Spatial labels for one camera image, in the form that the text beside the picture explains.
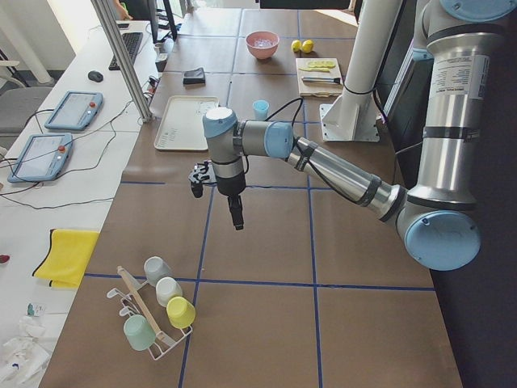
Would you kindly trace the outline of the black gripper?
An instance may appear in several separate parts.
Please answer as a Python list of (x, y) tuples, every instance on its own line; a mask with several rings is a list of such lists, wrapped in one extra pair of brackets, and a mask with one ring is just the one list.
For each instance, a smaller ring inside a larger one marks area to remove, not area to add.
[(230, 178), (216, 177), (216, 185), (220, 194), (228, 196), (229, 211), (235, 230), (244, 229), (242, 198), (239, 195), (246, 189), (246, 177), (244, 174)]

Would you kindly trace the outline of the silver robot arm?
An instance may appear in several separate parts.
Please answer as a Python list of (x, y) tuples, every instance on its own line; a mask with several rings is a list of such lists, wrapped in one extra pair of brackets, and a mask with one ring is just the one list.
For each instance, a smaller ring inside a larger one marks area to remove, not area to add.
[(418, 180), (411, 189), (389, 184), (332, 154), (290, 124), (239, 120), (230, 108), (203, 118), (216, 185), (233, 224), (244, 225), (240, 195), (247, 155), (281, 158), (319, 178), (350, 202), (396, 227), (421, 265), (448, 271), (471, 262), (481, 236), (469, 211), (476, 204), (469, 177), (479, 138), (490, 54), (502, 44), (513, 1), (420, 1), (414, 52), (433, 61)]

